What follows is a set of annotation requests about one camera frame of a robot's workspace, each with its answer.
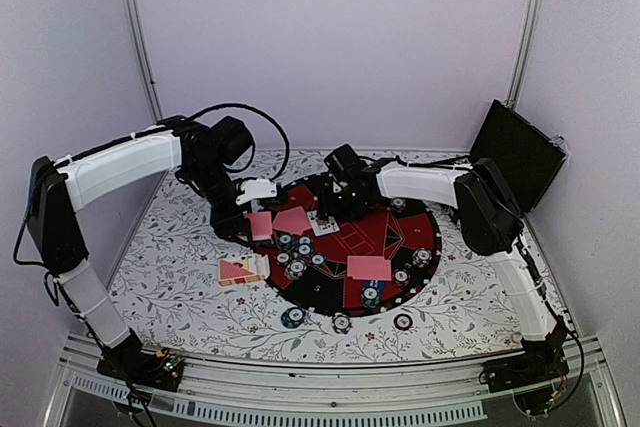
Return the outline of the red playing card deck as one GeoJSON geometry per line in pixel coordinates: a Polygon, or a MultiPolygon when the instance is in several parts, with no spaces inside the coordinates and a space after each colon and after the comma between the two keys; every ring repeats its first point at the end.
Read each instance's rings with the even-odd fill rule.
{"type": "Polygon", "coordinates": [[[231,257],[218,262],[218,282],[221,286],[265,280],[270,275],[270,261],[266,255],[231,257]]]}

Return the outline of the poker chips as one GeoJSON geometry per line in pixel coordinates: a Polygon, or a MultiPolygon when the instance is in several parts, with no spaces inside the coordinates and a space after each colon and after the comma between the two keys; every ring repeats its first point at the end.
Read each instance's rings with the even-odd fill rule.
{"type": "Polygon", "coordinates": [[[302,260],[289,262],[284,270],[285,278],[291,281],[300,279],[307,270],[307,264],[302,260]]]}
{"type": "Polygon", "coordinates": [[[425,268],[432,260],[432,253],[429,249],[416,249],[411,257],[411,263],[416,268],[425,268]]]}

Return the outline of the red card bundle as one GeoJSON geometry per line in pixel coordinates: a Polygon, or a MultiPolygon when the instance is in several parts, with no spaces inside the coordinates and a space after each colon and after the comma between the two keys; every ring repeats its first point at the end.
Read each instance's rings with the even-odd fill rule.
{"type": "Polygon", "coordinates": [[[273,235],[272,215],[269,211],[247,213],[245,218],[249,221],[253,241],[265,241],[273,235]]]}

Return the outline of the dealt red card seat four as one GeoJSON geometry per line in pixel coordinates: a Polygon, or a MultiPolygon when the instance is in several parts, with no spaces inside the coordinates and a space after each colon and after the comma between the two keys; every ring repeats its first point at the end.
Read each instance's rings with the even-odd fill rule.
{"type": "Polygon", "coordinates": [[[391,261],[383,256],[348,256],[347,276],[354,280],[388,282],[392,278],[391,261]]]}

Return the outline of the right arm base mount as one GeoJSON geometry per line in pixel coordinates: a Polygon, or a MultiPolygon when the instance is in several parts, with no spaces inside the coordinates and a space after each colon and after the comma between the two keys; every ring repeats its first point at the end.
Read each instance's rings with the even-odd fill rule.
{"type": "Polygon", "coordinates": [[[567,385],[568,364],[561,354],[549,361],[542,354],[526,354],[485,362],[478,382],[491,393],[513,391],[516,408],[528,417],[549,414],[567,385]]]}

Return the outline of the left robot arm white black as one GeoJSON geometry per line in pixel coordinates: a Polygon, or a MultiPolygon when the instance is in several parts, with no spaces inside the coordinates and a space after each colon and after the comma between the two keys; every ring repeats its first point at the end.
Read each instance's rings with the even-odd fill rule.
{"type": "Polygon", "coordinates": [[[246,206],[229,167],[254,140],[245,124],[226,116],[212,126],[177,116],[58,161],[43,156],[32,165],[23,231],[30,234],[43,267],[60,294],[85,321],[111,366],[128,381],[148,373],[141,342],[111,300],[92,265],[98,245],[89,213],[118,191],[148,177],[174,171],[210,206],[217,237],[248,246],[246,206]]]}

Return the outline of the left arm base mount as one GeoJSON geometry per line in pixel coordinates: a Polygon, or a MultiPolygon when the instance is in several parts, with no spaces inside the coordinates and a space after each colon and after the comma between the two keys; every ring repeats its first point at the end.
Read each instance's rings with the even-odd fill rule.
{"type": "Polygon", "coordinates": [[[178,391],[183,371],[184,358],[168,349],[149,353],[125,343],[107,348],[97,365],[101,375],[169,392],[178,391]]]}

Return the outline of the blue beige poker chip stack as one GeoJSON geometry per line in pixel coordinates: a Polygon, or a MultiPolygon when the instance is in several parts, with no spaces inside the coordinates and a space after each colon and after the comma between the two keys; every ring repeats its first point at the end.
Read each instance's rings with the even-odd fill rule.
{"type": "Polygon", "coordinates": [[[335,333],[346,335],[352,329],[352,321],[347,315],[336,314],[332,317],[332,328],[335,333]]]}

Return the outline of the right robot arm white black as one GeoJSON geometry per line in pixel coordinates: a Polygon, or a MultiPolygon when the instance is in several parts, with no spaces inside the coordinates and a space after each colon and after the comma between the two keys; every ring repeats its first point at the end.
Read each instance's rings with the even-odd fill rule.
{"type": "Polygon", "coordinates": [[[399,158],[368,163],[343,145],[324,163],[328,171],[318,195],[323,218],[358,220],[396,198],[453,208],[464,243],[488,259],[519,319],[526,354],[518,359],[517,374],[537,383],[554,369],[567,327],[548,301],[544,279],[521,238],[522,212],[492,160],[482,158],[470,166],[411,164],[399,158]]]}

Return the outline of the dealt red card seat eight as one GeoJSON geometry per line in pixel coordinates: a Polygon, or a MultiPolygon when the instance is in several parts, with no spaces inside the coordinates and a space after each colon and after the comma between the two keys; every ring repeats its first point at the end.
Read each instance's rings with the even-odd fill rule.
{"type": "Polygon", "coordinates": [[[302,235],[312,225],[304,208],[297,206],[278,212],[272,221],[272,227],[276,231],[302,235]]]}

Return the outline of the jack of spades card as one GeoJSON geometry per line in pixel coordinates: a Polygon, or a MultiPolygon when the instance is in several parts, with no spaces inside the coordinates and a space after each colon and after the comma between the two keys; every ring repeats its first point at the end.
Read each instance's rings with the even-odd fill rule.
{"type": "Polygon", "coordinates": [[[329,216],[327,219],[319,219],[316,211],[308,213],[309,222],[316,237],[330,235],[340,230],[336,220],[329,216]]]}

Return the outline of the green poker chip stack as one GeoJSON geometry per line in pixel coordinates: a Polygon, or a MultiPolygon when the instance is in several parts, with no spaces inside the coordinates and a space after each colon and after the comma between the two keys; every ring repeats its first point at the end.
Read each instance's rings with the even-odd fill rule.
{"type": "Polygon", "coordinates": [[[284,311],[281,315],[281,323],[285,328],[295,329],[305,321],[305,312],[298,307],[292,307],[284,311]]]}

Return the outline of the green chips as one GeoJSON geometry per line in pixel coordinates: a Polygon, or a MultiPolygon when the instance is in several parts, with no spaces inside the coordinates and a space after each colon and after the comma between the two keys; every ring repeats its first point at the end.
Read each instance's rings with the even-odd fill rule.
{"type": "Polygon", "coordinates": [[[365,281],[361,290],[361,301],[364,308],[373,309],[382,301],[382,291],[386,283],[384,281],[365,281]]]}

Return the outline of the red brown poker chip stack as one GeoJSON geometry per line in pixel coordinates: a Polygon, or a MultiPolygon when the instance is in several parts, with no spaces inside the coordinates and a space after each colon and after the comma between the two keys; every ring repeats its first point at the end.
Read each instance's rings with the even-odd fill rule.
{"type": "Polygon", "coordinates": [[[407,331],[413,326],[413,320],[408,314],[398,314],[393,320],[394,327],[400,331],[407,331]]]}

